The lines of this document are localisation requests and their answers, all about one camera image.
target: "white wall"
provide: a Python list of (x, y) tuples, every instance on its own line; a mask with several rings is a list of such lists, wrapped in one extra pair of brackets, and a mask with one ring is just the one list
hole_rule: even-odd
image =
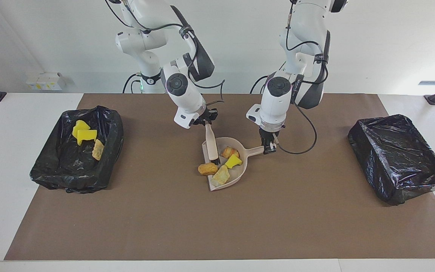
[[(215, 74), (202, 84), (224, 78), (225, 92), (246, 93), (283, 63), (278, 33), (289, 1), (168, 2), (179, 7), (216, 62)], [(435, 79), (435, 0), (351, 0), (327, 21), (332, 45), (326, 91), (418, 94), (418, 81)], [(119, 92), (139, 70), (114, 45), (124, 29), (103, 0), (0, 0), (0, 88), (28, 91), (25, 73), (44, 70), (61, 72), (69, 92)], [(169, 35), (169, 45), (155, 50), (161, 63), (186, 50), (177, 33)]]

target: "white table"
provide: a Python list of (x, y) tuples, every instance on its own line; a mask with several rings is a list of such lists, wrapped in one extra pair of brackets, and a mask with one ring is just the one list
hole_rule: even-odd
[[(0, 271), (435, 271), (435, 260), (36, 261), (5, 257), (38, 188), (29, 171), (60, 114), (82, 94), (13, 94), (0, 103)], [(387, 112), (410, 117), (435, 151), (435, 107), (421, 97), (381, 95)]]

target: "black cable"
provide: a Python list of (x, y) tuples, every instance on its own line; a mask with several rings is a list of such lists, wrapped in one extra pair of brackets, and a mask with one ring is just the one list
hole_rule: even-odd
[(314, 84), (314, 85), (320, 85), (320, 84), (322, 84), (323, 82), (325, 82), (325, 81), (327, 81), (327, 79), (328, 79), (328, 68), (327, 68), (327, 65), (324, 63), (324, 62), (322, 62), (322, 64), (321, 64), (324, 68), (325, 68), (325, 72), (327, 73), (326, 74), (326, 76), (325, 76), (325, 78), (322, 80), (322, 81), (320, 81), (320, 82), (317, 82), (317, 81), (302, 81), (302, 83), (308, 83), (308, 84)]
[(169, 26), (179, 26), (180, 28), (183, 28), (184, 26), (181, 24), (167, 24), (167, 25), (163, 25), (163, 26), (159, 26), (158, 28), (152, 29), (152, 28), (148, 28), (146, 26), (143, 26), (135, 17), (135, 15), (133, 14), (132, 10), (130, 9), (130, 7), (128, 5), (125, 5), (125, 7), (127, 8), (128, 12), (130, 12), (130, 14), (132, 15), (133, 19), (139, 24), (139, 26), (141, 26), (143, 29), (146, 29), (148, 31), (157, 31), (159, 29), (164, 29), (167, 28)]
[(256, 82), (254, 83), (253, 87), (251, 88), (251, 91), (249, 92), (249, 94), (252, 94), (252, 93), (253, 93), (254, 87), (256, 87), (256, 85), (261, 81), (261, 79), (265, 79), (265, 78), (267, 78), (267, 77), (268, 77), (268, 76), (262, 76), (262, 77), (260, 77), (258, 80), (256, 80)]
[(208, 103), (208, 104), (207, 104), (208, 106), (209, 106), (209, 105), (216, 104), (216, 103), (224, 103), (224, 99), (223, 99), (223, 97), (222, 97), (222, 88), (223, 88), (224, 83), (226, 82), (226, 79), (223, 79), (223, 81), (221, 81), (221, 83), (219, 83), (219, 84), (217, 84), (217, 85), (215, 85), (215, 86), (206, 87), (206, 86), (201, 86), (201, 85), (195, 83), (195, 82), (192, 80), (192, 77), (190, 76), (190, 67), (191, 67), (191, 66), (194, 64), (194, 62), (196, 61), (196, 59), (197, 59), (197, 54), (198, 54), (198, 51), (199, 51), (199, 47), (198, 47), (198, 45), (197, 45), (197, 41), (195, 40), (195, 37), (193, 37), (193, 36), (195, 36), (195, 34), (194, 34), (194, 32), (192, 31), (192, 36), (189, 35), (189, 37), (192, 39), (192, 42), (194, 43), (194, 47), (195, 47), (195, 49), (196, 49), (196, 53), (194, 54), (194, 57), (192, 58), (191, 62), (190, 62), (189, 65), (188, 65), (188, 78), (189, 78), (190, 82), (192, 82), (192, 84), (194, 84), (194, 86), (196, 86), (196, 87), (198, 87), (198, 88), (211, 89), (211, 88), (221, 87), (221, 89), (220, 89), (220, 91), (219, 91), (219, 93), (221, 94), (221, 100), (216, 100), (216, 101), (213, 101), (213, 102), (211, 102), (211, 103)]
[(282, 146), (281, 146), (281, 144), (279, 143), (279, 141), (278, 141), (278, 137), (276, 137), (276, 135), (273, 133), (273, 137), (275, 138), (275, 141), (276, 141), (276, 145), (281, 149), (281, 150), (283, 150), (283, 152), (285, 152), (285, 153), (288, 153), (288, 154), (291, 154), (291, 155), (302, 155), (302, 154), (305, 154), (305, 153), (307, 153), (307, 152), (309, 152), (309, 151), (311, 151), (314, 147), (315, 147), (315, 145), (316, 145), (316, 142), (318, 141), (318, 133), (316, 132), (316, 128), (315, 128), (315, 126), (313, 125), (313, 122), (311, 122), (311, 120), (308, 118), (308, 116), (302, 111), (302, 109), (300, 109), (300, 107), (296, 104), (296, 103), (294, 103), (294, 105), (295, 105), (295, 107), (300, 111), (300, 113), (307, 119), (307, 121), (310, 123), (310, 125), (311, 125), (311, 127), (312, 127), (312, 129), (313, 129), (313, 132), (315, 133), (315, 140), (313, 141), (313, 144), (310, 146), (310, 148), (308, 148), (307, 150), (305, 150), (305, 151), (303, 151), (303, 152), (291, 152), (291, 151), (288, 151), (288, 150), (286, 150), (285, 148), (283, 148)]
[(262, 94), (264, 91), (264, 88), (266, 87), (266, 82), (263, 84), (263, 86), (261, 87), (261, 91), (259, 91), (259, 94)]
[(134, 81), (132, 81), (132, 83), (130, 84), (130, 91), (131, 91), (131, 93), (133, 93), (133, 84), (134, 84), (135, 82), (140, 83), (140, 80), (134, 80)]
[(105, 0), (105, 3), (107, 3), (108, 8), (112, 11), (112, 13), (115, 15), (115, 17), (117, 17), (117, 19), (119, 19), (119, 21), (124, 24), (124, 26), (127, 26), (129, 28), (133, 28), (133, 26), (129, 26), (128, 24), (124, 23), (124, 21), (122, 21), (122, 19), (115, 13), (115, 11), (112, 9), (112, 7), (110, 6), (110, 4), (108, 3), (108, 0)]
[(299, 43), (298, 45), (296, 45), (295, 47), (293, 47), (291, 49), (288, 47), (288, 36), (290, 36), (290, 29), (291, 29), (290, 24), (292, 22), (293, 5), (294, 4), (292, 2), (292, 7), (290, 8), (290, 15), (288, 16), (288, 26), (286, 27), (287, 28), (287, 31), (286, 31), (286, 50), (292, 51), (292, 50), (295, 50), (296, 48), (298, 48), (299, 46), (305, 45), (307, 43), (313, 43), (314, 45), (318, 46), (318, 48), (320, 49), (321, 53), (323, 54), (323, 50), (321, 50), (320, 45), (317, 42), (314, 42), (314, 41), (306, 41), (306, 42)]
[(220, 91), (219, 91), (219, 93), (221, 94), (221, 100), (216, 100), (216, 101), (213, 101), (213, 102), (211, 102), (211, 103), (207, 103), (206, 106), (214, 105), (214, 104), (216, 104), (216, 103), (225, 103), (225, 102), (224, 102), (224, 99), (222, 98), (222, 86), (223, 86), (223, 84), (224, 84), (224, 81), (225, 81), (225, 80), (223, 80), (223, 82), (222, 82), (222, 84), (221, 84), (221, 89), (220, 89)]
[(283, 65), (281, 65), (281, 67), (278, 69), (278, 71), (280, 71), (284, 66), (285, 66), (286, 62), (283, 62)]
[(131, 76), (128, 77), (127, 81), (125, 82), (124, 90), (122, 91), (122, 93), (125, 93), (125, 89), (126, 89), (126, 86), (127, 86), (128, 82), (129, 82), (129, 81), (130, 81), (134, 76), (138, 76), (138, 74), (133, 74), (133, 75), (131, 75)]

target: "dustpan handle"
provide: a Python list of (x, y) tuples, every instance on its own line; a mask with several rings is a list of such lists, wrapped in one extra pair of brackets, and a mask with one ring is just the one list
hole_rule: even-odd
[(247, 149), (246, 151), (247, 151), (248, 157), (260, 155), (260, 154), (264, 153), (264, 146)]

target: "brown paper mat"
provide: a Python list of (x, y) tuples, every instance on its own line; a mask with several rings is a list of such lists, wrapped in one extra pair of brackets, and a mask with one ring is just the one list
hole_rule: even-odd
[[(216, 137), (258, 146), (245, 113), (260, 98), (225, 95)], [(90, 195), (40, 187), (6, 260), (435, 258), (435, 196), (385, 205), (347, 141), (357, 119), (387, 115), (376, 95), (326, 94), (307, 111), (319, 132), (312, 152), (252, 157), (237, 184), (216, 192), (197, 172), (204, 127), (174, 124), (167, 95), (85, 94), (79, 108), (96, 105), (117, 110), (125, 127), (110, 187)], [(312, 141), (290, 108), (280, 142), (303, 150)]]

